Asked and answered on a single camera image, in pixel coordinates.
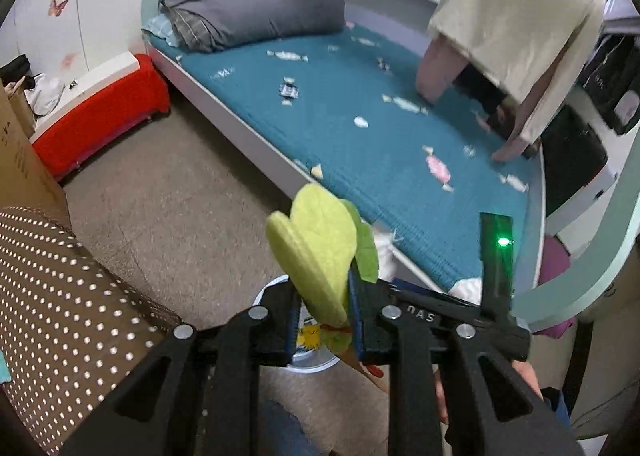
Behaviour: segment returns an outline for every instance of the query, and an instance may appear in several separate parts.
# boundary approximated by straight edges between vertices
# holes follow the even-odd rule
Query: brown polka dot cushion
[[[35,210],[0,210],[0,350],[12,375],[3,389],[47,454],[180,322],[70,230]]]

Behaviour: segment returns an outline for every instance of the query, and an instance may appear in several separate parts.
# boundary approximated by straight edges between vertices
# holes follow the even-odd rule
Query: small stuffed toy
[[[306,185],[293,200],[290,217],[279,211],[269,216],[267,239],[309,313],[321,324],[322,343],[386,390],[362,368],[350,347],[347,276],[353,259],[363,281],[378,279],[373,233],[356,207],[318,184]]]

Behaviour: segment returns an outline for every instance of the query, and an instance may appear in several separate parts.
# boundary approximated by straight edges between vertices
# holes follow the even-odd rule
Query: human hand
[[[542,391],[540,390],[540,385],[538,383],[538,376],[536,375],[533,366],[528,362],[518,362],[517,360],[513,360],[511,362],[511,366],[513,366],[513,369],[518,372],[518,374],[529,385],[529,387],[533,389],[535,394],[540,397],[540,400],[543,400]],[[440,421],[448,425],[449,411],[447,410],[447,403],[444,396],[444,387],[442,385],[440,370],[436,371],[434,377],[436,380],[436,401],[438,404],[438,412],[440,413]]]

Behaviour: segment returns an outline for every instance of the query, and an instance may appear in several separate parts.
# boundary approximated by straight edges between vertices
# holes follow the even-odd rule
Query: purple cloth
[[[545,241],[542,245],[542,266],[540,266],[539,285],[558,277],[570,266],[571,258],[560,240],[554,236],[545,236]],[[535,332],[534,335],[546,335],[552,339],[559,339],[574,323],[575,317],[572,317],[560,324]]]

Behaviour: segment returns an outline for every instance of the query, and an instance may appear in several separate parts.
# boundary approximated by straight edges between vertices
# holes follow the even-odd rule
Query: white bed frame
[[[422,54],[428,46],[428,39],[424,36],[384,16],[355,6],[347,6],[345,14],[349,20],[384,34],[390,40],[398,42],[417,54]],[[150,44],[147,44],[147,51],[166,78],[289,198],[293,199],[304,185],[316,182],[191,77],[177,61],[168,58]],[[529,203],[522,244],[518,250],[519,255],[514,269],[513,287],[516,294],[537,285],[542,261],[545,220],[545,178],[542,153],[530,162],[530,166],[532,172],[529,180]],[[392,249],[398,265],[397,277],[442,292],[440,287],[398,248]]]

